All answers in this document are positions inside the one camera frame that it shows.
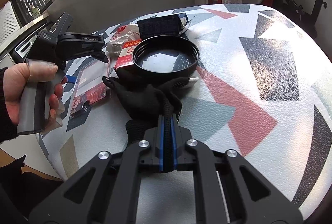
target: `label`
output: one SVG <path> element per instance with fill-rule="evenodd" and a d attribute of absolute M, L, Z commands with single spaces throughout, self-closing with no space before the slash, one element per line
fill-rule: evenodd
<path fill-rule="evenodd" d="M 141 41 L 142 40 L 129 41 L 123 44 L 117 63 L 114 66 L 115 69 L 134 64 L 132 61 L 132 52 Z"/>
<path fill-rule="evenodd" d="M 52 38 L 44 32 L 43 32 L 43 38 L 46 39 L 46 40 L 52 40 Z"/>
<path fill-rule="evenodd" d="M 91 37 L 82 37 L 82 40 L 85 40 L 85 41 L 98 41 L 97 38 L 91 38 Z"/>

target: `red and white box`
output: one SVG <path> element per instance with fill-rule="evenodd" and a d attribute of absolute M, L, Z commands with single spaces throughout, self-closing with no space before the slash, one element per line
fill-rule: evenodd
<path fill-rule="evenodd" d="M 114 69 L 134 65 L 134 62 L 132 61 L 132 52 L 141 41 L 142 40 L 129 41 L 123 44 Z"/>

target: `black sleeve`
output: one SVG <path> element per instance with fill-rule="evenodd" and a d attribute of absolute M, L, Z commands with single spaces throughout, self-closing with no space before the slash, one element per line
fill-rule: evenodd
<path fill-rule="evenodd" d="M 3 75 L 7 69 L 3 68 L 0 70 L 0 143 L 17 137 L 16 126 L 10 120 L 3 94 Z"/>
<path fill-rule="evenodd" d="M 0 221 L 10 224 L 28 224 L 24 216 L 16 209 L 0 184 Z"/>

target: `red triangle pattern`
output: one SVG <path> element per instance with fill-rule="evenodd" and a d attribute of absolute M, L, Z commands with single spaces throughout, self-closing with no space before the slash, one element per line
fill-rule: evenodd
<path fill-rule="evenodd" d="M 217 11 L 217 10 L 211 10 L 211 9 L 204 9 L 205 11 L 208 11 L 210 13 L 213 13 L 223 19 L 228 19 L 234 16 L 237 16 L 236 14 L 231 14 L 231 13 L 226 13 L 226 12 L 222 12 L 222 11 Z"/>
<path fill-rule="evenodd" d="M 215 102 L 236 108 L 228 126 L 241 154 L 246 156 L 263 141 L 278 122 L 245 95 L 215 75 L 200 67 L 197 67 L 197 71 Z"/>

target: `gripper handle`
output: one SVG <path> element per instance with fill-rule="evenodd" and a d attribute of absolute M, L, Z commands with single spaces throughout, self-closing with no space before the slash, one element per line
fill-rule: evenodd
<path fill-rule="evenodd" d="M 64 77 L 64 71 L 58 70 L 52 81 L 26 84 L 20 102 L 18 135 L 44 131 L 49 118 L 49 97 L 54 94 L 54 86 L 59 84 Z"/>

